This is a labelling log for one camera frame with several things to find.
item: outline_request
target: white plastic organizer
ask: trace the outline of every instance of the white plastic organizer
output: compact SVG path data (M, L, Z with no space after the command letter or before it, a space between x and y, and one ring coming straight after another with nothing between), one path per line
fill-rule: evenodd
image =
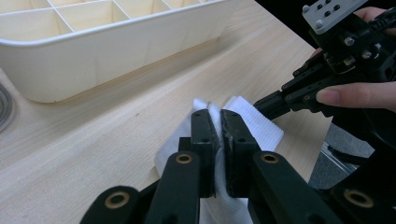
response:
M218 37L238 0L0 0L0 67L53 103Z

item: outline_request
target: wooden table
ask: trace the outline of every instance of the wooden table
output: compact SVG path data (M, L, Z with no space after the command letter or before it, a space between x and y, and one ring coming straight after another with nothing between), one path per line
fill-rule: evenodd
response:
M313 49L253 0L222 36L57 104L23 98L3 72L15 114L0 133L0 223L79 223L117 185L158 178L154 155L201 98L223 106L278 90ZM308 111L275 123L277 148L308 180L331 120Z

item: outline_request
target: white cloth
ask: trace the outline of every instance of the white cloth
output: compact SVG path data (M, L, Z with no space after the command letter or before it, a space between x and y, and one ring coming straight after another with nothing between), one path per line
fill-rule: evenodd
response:
M225 188L224 151L221 139L221 120L219 108L200 99L193 102L190 114L184 119L171 137L157 152L155 164L159 175L163 174L166 161L177 152L179 137L191 136L191 113L207 108L220 140L215 165L216 198L201 199L200 223L203 224L248 224L252 223L248 213L248 200L231 198ZM241 96L234 96L223 107L241 115L253 137L262 150L274 151L280 142L283 131L271 120L264 117L256 108Z

